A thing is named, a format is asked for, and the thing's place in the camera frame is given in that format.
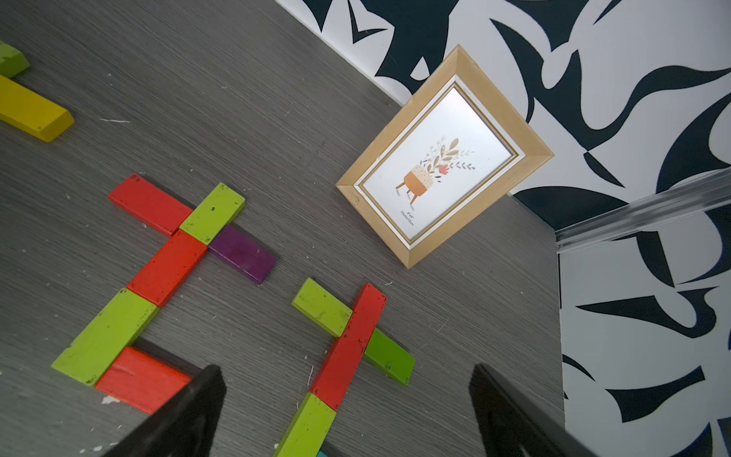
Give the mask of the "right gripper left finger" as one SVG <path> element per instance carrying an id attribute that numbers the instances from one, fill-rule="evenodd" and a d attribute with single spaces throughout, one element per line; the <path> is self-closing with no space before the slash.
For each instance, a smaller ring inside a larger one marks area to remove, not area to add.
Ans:
<path id="1" fill-rule="evenodd" d="M 208 457 L 226 393 L 221 368 L 205 367 L 142 425 L 111 447 L 106 457 Z"/>

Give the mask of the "wooden picture frame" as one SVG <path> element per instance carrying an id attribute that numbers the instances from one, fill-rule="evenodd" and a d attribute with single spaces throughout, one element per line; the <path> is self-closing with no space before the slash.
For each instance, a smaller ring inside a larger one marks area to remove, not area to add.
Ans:
<path id="1" fill-rule="evenodd" d="M 412 268 L 552 156 L 458 46 L 337 188 Z"/>

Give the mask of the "dark green block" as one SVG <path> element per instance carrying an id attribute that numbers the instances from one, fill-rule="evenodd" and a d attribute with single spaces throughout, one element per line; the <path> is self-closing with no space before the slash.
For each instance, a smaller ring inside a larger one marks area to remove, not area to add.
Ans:
<path id="1" fill-rule="evenodd" d="M 367 347 L 365 359 L 386 373 L 389 378 L 408 386 L 416 365 L 416 359 L 399 344 L 375 329 Z"/>

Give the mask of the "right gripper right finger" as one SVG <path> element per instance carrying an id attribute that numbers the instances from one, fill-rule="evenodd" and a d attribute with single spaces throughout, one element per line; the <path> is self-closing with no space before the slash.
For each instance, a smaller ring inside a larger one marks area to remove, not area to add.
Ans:
<path id="1" fill-rule="evenodd" d="M 487 364 L 474 367 L 469 393 L 488 456 L 594 454 Z"/>

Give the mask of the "yellow block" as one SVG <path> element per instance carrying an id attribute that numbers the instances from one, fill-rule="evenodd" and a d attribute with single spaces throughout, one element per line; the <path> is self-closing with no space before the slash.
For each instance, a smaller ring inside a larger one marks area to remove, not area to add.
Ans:
<path id="1" fill-rule="evenodd" d="M 46 143 L 74 124 L 72 114 L 61 106 L 2 76 L 1 120 Z"/>

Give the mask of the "lime block bottom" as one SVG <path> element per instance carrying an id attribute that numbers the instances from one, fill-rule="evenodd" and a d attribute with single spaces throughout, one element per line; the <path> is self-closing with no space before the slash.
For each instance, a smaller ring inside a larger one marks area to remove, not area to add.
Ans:
<path id="1" fill-rule="evenodd" d="M 51 364 L 64 375 L 94 387 L 125 348 L 148 327 L 160 308 L 121 289 Z"/>

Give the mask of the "purple block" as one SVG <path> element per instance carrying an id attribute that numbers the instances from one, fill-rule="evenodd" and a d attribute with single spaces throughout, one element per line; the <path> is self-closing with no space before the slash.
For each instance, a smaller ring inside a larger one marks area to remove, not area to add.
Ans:
<path id="1" fill-rule="evenodd" d="M 213 238 L 209 250 L 256 285 L 264 283 L 277 261 L 271 252 L 232 225 Z"/>

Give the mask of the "lime block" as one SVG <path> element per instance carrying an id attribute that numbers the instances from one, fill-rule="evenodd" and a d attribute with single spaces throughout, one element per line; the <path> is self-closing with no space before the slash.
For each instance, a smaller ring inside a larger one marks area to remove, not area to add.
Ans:
<path id="1" fill-rule="evenodd" d="M 30 62 L 24 53 L 15 47 L 0 42 L 0 74 L 7 78 L 14 78 L 30 68 Z"/>
<path id="2" fill-rule="evenodd" d="M 292 304 L 335 338 L 343 334 L 352 316 L 351 308 L 312 278 L 305 281 L 292 300 Z"/>
<path id="3" fill-rule="evenodd" d="M 182 223 L 180 229 L 198 241 L 209 245 L 219 232 L 230 224 L 245 206 L 244 196 L 223 183 Z"/>
<path id="4" fill-rule="evenodd" d="M 337 411 L 309 392 L 273 456 L 318 456 L 336 415 Z"/>
<path id="5" fill-rule="evenodd" d="M 94 387 L 125 348 L 148 327 L 160 308 L 121 289 L 51 364 L 64 375 Z"/>

